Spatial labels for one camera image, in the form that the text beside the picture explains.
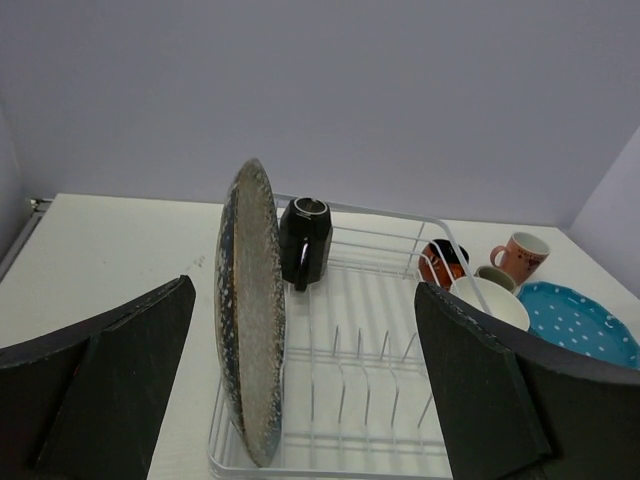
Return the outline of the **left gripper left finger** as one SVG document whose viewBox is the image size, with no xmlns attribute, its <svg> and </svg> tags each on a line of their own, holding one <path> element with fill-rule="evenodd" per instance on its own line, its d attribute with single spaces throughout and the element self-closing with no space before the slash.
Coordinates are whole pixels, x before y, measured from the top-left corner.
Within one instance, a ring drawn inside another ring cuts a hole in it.
<svg viewBox="0 0 640 480">
<path fill-rule="evenodd" d="M 182 275 L 2 348 L 2 478 L 146 478 L 195 300 Z"/>
</svg>

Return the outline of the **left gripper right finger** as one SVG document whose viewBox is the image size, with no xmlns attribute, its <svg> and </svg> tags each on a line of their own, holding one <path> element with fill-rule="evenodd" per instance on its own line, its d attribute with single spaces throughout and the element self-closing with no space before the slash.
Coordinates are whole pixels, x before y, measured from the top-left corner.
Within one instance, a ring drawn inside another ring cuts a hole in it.
<svg viewBox="0 0 640 480">
<path fill-rule="evenodd" d="M 636 479 L 639 373 L 418 283 L 417 331 L 456 479 Z"/>
</svg>

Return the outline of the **blue polka dot plate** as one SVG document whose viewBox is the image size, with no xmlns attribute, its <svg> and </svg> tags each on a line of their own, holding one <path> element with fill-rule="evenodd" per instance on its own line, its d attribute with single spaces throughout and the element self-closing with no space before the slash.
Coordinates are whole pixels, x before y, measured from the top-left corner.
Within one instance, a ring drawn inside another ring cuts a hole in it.
<svg viewBox="0 0 640 480">
<path fill-rule="evenodd" d="M 529 314 L 531 334 L 585 356 L 639 368 L 639 344 L 598 302 L 545 281 L 521 286 L 517 298 Z"/>
</svg>

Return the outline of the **small olive green cup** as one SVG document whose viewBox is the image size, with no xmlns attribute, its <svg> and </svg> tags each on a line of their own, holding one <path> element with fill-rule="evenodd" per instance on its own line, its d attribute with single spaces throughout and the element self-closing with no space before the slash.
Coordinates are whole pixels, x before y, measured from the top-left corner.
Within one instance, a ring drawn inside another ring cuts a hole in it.
<svg viewBox="0 0 640 480">
<path fill-rule="evenodd" d="M 482 265 L 476 269 L 475 277 L 493 282 L 515 295 L 518 285 L 514 279 L 500 268 L 493 265 Z"/>
</svg>

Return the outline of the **pink mug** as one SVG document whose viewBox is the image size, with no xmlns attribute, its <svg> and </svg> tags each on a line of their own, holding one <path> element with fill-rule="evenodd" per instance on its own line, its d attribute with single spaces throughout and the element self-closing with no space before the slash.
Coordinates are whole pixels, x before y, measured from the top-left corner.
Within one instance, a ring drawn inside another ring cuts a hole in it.
<svg viewBox="0 0 640 480">
<path fill-rule="evenodd" d="M 549 245 L 539 237 L 527 232 L 514 232 L 505 245 L 496 246 L 491 251 L 490 262 L 521 285 L 550 253 Z"/>
</svg>

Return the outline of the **speckled grey plate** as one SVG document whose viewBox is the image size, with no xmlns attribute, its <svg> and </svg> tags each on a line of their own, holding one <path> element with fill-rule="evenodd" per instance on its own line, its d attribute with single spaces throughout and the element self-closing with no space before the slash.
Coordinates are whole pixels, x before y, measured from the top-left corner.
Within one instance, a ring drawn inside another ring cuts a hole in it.
<svg viewBox="0 0 640 480">
<path fill-rule="evenodd" d="M 286 330 L 277 214 L 257 159 L 236 173 L 222 208 L 214 319 L 230 417 L 251 461 L 271 465 L 282 429 Z"/>
</svg>

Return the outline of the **black mug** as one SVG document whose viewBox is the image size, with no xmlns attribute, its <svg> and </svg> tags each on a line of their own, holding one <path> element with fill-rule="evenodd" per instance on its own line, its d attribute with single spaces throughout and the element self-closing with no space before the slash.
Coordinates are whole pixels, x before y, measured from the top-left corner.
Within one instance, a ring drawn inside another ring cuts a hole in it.
<svg viewBox="0 0 640 480">
<path fill-rule="evenodd" d="M 333 235 L 329 205 L 297 197 L 287 205 L 279 225 L 282 277 L 304 292 L 325 274 Z"/>
</svg>

